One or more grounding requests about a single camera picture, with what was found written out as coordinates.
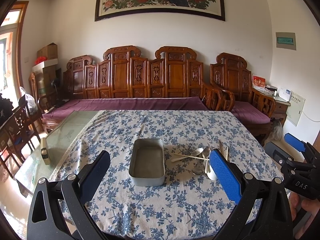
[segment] metal container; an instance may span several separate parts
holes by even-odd
[[[133,144],[129,176],[136,186],[164,183],[164,153],[161,139],[137,139]]]

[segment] blue floral tablecloth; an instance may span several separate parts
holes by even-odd
[[[165,183],[137,187],[128,170],[133,143],[160,138],[164,143]],[[108,234],[134,239],[194,239],[213,236],[230,215],[229,201],[219,180],[191,172],[195,160],[172,163],[174,153],[190,154],[220,140],[229,147],[230,161],[257,179],[282,175],[271,158],[229,112],[214,111],[100,111],[85,127],[50,180],[64,179],[107,150],[111,165],[91,202],[86,204],[99,228]],[[69,217],[65,204],[63,213]],[[251,219],[258,205],[252,210]]]

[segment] black picture frame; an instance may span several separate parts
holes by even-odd
[[[97,0],[94,21],[96,22],[96,21],[108,19],[111,17],[127,15],[127,14],[149,13],[149,12],[170,12],[170,13],[193,14],[193,15],[200,15],[200,16],[204,16],[204,17],[214,18],[214,19],[221,20],[221,21],[226,21],[224,0],[220,0],[220,7],[221,7],[221,16],[215,15],[212,13],[202,12],[202,11],[194,11],[194,10],[180,9],[180,8],[174,8],[174,7],[173,8],[137,8],[134,10],[119,11],[119,12],[114,12],[114,13],[110,13],[107,15],[99,16],[100,0]]]

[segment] human hand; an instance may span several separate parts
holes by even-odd
[[[289,197],[289,205],[290,205],[290,210],[291,210],[292,221],[297,216],[297,209],[296,208],[299,203],[300,203],[299,195],[295,192],[291,192],[290,197]],[[313,222],[315,216],[317,215],[317,213],[320,209],[320,202],[317,199],[315,199],[315,200],[304,199],[301,203],[301,208],[303,208],[307,212],[310,212],[311,217],[305,223],[305,225],[296,233],[296,235],[294,236],[296,239],[300,239],[300,237],[304,234],[304,232],[308,229],[310,224]]]

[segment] white wall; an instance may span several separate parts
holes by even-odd
[[[320,121],[320,26],[303,0],[268,0],[273,33],[273,60],[270,82],[306,99],[303,112]],[[276,32],[296,33],[297,50],[276,48]],[[320,123],[303,113],[297,127],[290,121],[284,133],[313,143]]]
[[[149,59],[161,46],[185,46],[197,52],[205,73],[218,54],[228,52],[244,57],[248,69],[269,80],[272,36],[266,0],[225,0],[226,22],[177,13],[131,14],[95,22],[95,5],[96,0],[52,3],[47,43],[58,44],[63,70],[68,60],[83,54],[102,61],[103,53],[116,46],[135,45]]]
[[[37,51],[46,44],[47,22],[52,0],[19,0],[29,1],[23,21],[21,34],[21,74],[23,86],[30,92],[29,76],[35,65]]]

